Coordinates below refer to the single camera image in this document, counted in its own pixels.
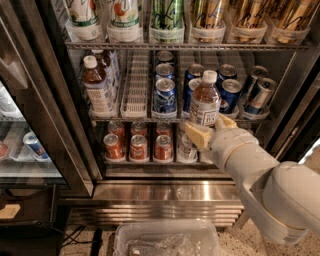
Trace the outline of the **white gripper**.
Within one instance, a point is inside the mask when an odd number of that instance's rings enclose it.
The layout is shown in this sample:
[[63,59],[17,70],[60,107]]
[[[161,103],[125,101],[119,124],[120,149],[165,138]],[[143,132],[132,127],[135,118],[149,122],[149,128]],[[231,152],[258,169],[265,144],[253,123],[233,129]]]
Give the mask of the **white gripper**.
[[186,135],[200,151],[210,149],[209,156],[221,171],[239,174],[254,168],[259,142],[246,130],[237,128],[237,123],[229,117],[218,114],[215,127],[219,131],[214,135],[212,128],[193,122],[187,121],[184,127]]

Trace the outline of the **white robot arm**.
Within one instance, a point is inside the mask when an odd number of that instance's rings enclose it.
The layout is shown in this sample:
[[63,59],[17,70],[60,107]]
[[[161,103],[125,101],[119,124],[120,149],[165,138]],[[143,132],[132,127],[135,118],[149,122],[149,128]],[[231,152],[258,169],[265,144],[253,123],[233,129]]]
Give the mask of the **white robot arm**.
[[320,233],[320,175],[305,165],[279,162],[256,137],[221,115],[216,128],[186,120],[186,135],[235,182],[249,217],[267,238],[281,245]]

